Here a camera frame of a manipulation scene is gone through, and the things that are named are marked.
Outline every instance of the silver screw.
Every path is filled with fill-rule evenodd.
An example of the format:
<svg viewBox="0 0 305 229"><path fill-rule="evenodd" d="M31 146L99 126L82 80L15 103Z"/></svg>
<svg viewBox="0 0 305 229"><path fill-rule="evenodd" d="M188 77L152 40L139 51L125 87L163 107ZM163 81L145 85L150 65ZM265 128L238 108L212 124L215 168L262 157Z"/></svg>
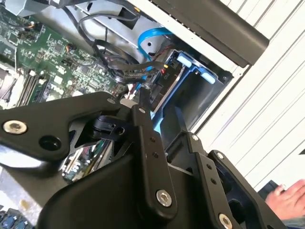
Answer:
<svg viewBox="0 0 305 229"><path fill-rule="evenodd" d="M217 156L218 156L220 159L224 159L224 156L223 156L221 153L217 153Z"/></svg>
<svg viewBox="0 0 305 229"><path fill-rule="evenodd" d="M115 101L112 98L107 99L107 101L111 104L115 104Z"/></svg>
<svg viewBox="0 0 305 229"><path fill-rule="evenodd" d="M230 219L225 214L219 214L220 223L224 226L225 229L232 229L233 225Z"/></svg>
<svg viewBox="0 0 305 229"><path fill-rule="evenodd" d="M3 130L12 135L22 135L27 129L27 125L18 120L10 120L3 124Z"/></svg>
<svg viewBox="0 0 305 229"><path fill-rule="evenodd" d="M199 138L198 138L196 135L193 135L192 138L193 138L195 141L199 141Z"/></svg>
<svg viewBox="0 0 305 229"><path fill-rule="evenodd" d="M172 205L172 198L170 196L170 194L165 191L165 190L159 190L156 193L156 197L158 202L163 205L164 207L169 207L170 205Z"/></svg>
<svg viewBox="0 0 305 229"><path fill-rule="evenodd" d="M139 108L139 111L141 111L142 113L146 113L146 111L143 108Z"/></svg>

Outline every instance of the wire bundle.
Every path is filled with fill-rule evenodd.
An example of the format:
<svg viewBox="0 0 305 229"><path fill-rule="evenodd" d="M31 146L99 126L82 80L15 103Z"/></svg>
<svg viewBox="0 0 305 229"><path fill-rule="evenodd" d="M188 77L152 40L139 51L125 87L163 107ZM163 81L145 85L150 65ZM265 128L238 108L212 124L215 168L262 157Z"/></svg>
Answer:
<svg viewBox="0 0 305 229"><path fill-rule="evenodd" d="M168 67L167 65L164 65L164 63L151 61L151 57L141 47L141 43L147 38L150 38L152 36L171 34L167 29L156 28L156 29L148 30L143 34L141 34L138 40L139 50L150 61L139 64L139 62L136 59L134 59L131 55L129 55L122 49L109 43L106 40L108 33L107 30L105 32L105 41L99 39L95 39L94 41L92 41L81 27L84 21L94 19L96 17L108 17L122 21L134 21L139 19L140 17L139 14L136 15L136 17L129 19L112 14L95 13L86 16L80 19L79 22L77 22L73 14L70 12L70 10L67 7L64 7L63 10L68 15L68 17L70 18L70 20L72 21L73 25L78 30L82 38L84 38L84 40L92 48L94 52L94 56L97 59L97 61L94 61L93 64L97 62L101 64L110 73L110 75L113 77L115 81L124 84L137 84L137 89L140 87L141 84L150 88L152 86L152 83L146 80L146 76L156 74L159 71L163 70L164 68Z"/></svg>

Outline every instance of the green circuit board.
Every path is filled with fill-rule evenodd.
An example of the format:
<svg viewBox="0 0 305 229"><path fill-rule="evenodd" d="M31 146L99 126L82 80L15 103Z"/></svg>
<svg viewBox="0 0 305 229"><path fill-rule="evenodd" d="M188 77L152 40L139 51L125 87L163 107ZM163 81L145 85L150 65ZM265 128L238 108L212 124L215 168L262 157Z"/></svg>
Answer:
<svg viewBox="0 0 305 229"><path fill-rule="evenodd" d="M17 17L0 7L0 61L17 65L27 75L22 101L19 105L44 102L64 97L106 91L122 90L94 58L86 51L71 45L53 29L39 23L34 17ZM23 29L14 25L31 25Z"/></svg>

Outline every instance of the motherboard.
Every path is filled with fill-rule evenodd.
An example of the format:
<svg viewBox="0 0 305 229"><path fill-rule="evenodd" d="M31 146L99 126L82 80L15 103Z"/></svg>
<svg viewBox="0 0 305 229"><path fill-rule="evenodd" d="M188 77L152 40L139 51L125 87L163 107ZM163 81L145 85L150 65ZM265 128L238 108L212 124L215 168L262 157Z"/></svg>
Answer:
<svg viewBox="0 0 305 229"><path fill-rule="evenodd" d="M92 55L34 17L20 18L1 7L0 15L0 63L19 73L12 83L22 81L18 89L6 88L5 95L0 89L1 99L8 102L17 91L9 108L122 89ZM0 85L5 80L1 77Z"/></svg>

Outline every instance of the screw hole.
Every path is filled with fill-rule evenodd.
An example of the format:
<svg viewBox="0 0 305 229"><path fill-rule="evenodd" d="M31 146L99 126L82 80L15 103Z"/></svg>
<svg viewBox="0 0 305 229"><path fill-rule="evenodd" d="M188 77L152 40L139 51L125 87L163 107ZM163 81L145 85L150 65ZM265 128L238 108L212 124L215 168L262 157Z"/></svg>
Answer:
<svg viewBox="0 0 305 229"><path fill-rule="evenodd" d="M154 158L158 158L159 157L157 152L153 152L152 155L153 155Z"/></svg>
<svg viewBox="0 0 305 229"><path fill-rule="evenodd" d="M122 135L125 133L125 129L123 127L118 127L115 129L114 134L115 135Z"/></svg>
<svg viewBox="0 0 305 229"><path fill-rule="evenodd" d="M61 141L57 137L46 135L39 140L39 145L45 150L56 151L61 148Z"/></svg>
<svg viewBox="0 0 305 229"><path fill-rule="evenodd" d="M186 171L188 171L189 173L193 173L193 169L192 169L191 167L188 167L188 168L186 169Z"/></svg>
<svg viewBox="0 0 305 229"><path fill-rule="evenodd" d="M216 180L214 180L213 178L211 178L211 182L212 182L213 184L217 185Z"/></svg>
<svg viewBox="0 0 305 229"><path fill-rule="evenodd" d="M93 4L92 2L90 2L90 3L88 4L88 6L87 6L87 11L88 11L88 12L91 10L92 4Z"/></svg>

